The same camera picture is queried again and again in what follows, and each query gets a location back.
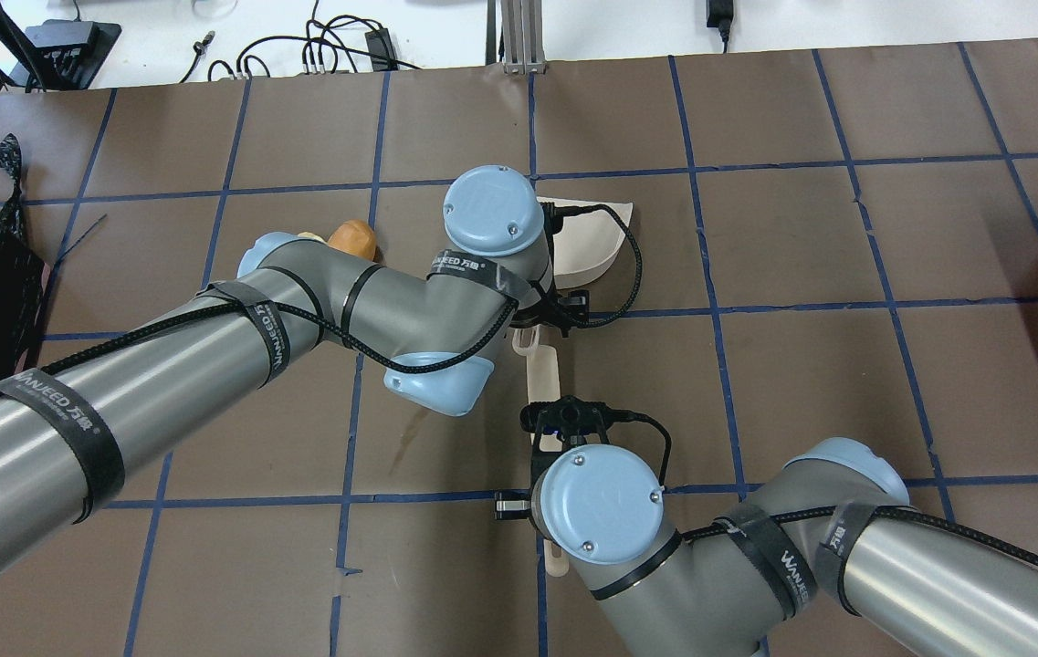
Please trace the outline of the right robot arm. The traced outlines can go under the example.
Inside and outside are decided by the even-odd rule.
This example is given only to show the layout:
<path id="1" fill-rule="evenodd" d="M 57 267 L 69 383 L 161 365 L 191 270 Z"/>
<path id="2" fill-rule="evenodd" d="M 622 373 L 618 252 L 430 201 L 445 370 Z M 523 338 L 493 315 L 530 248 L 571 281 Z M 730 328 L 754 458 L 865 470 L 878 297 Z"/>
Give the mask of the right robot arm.
<path id="1" fill-rule="evenodd" d="M 652 417 L 536 401 L 532 484 L 495 499 L 559 548 L 636 656 L 757 656 L 820 595 L 918 656 L 1038 656 L 1038 556 L 912 507 L 885 459 L 827 438 L 707 524 L 665 515 L 664 469 L 611 444 Z"/>

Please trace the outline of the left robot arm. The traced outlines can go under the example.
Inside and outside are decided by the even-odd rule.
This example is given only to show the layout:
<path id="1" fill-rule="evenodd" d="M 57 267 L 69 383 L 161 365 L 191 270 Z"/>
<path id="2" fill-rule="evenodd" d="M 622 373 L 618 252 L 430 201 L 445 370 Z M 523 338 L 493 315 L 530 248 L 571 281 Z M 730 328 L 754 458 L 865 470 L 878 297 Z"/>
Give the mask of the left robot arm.
<path id="1" fill-rule="evenodd" d="M 237 278 L 118 339 L 0 380 L 0 574 L 323 343 L 381 363 L 399 396 L 468 414 L 506 327 L 548 320 L 566 212 L 509 167 L 472 168 L 448 188 L 447 243 L 424 278 L 271 232 Z"/>

